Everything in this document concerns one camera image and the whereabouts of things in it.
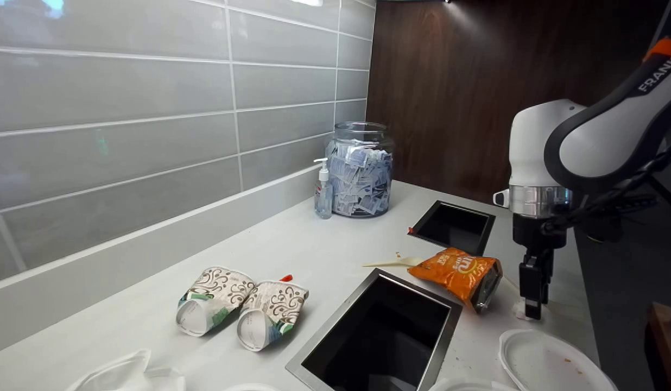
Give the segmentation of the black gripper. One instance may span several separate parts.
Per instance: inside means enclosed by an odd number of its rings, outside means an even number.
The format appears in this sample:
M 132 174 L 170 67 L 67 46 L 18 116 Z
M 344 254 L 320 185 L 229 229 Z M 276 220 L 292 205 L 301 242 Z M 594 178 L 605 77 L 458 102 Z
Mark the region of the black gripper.
M 554 252 L 568 244 L 568 237 L 563 232 L 545 232 L 544 220 L 516 215 L 512 242 L 527 247 L 520 266 L 520 292 L 527 297 L 527 318 L 542 319 L 554 271 Z

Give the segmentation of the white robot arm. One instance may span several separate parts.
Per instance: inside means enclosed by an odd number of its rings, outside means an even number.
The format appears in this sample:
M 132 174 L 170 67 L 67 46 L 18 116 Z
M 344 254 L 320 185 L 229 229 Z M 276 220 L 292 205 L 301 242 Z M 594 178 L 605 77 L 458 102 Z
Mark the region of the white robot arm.
M 671 160 L 671 5 L 635 72 L 591 106 L 569 97 L 521 109 L 510 123 L 509 186 L 493 205 L 512 212 L 524 245 L 520 296 L 531 319 L 550 302 L 554 252 L 568 231 L 612 208 Z

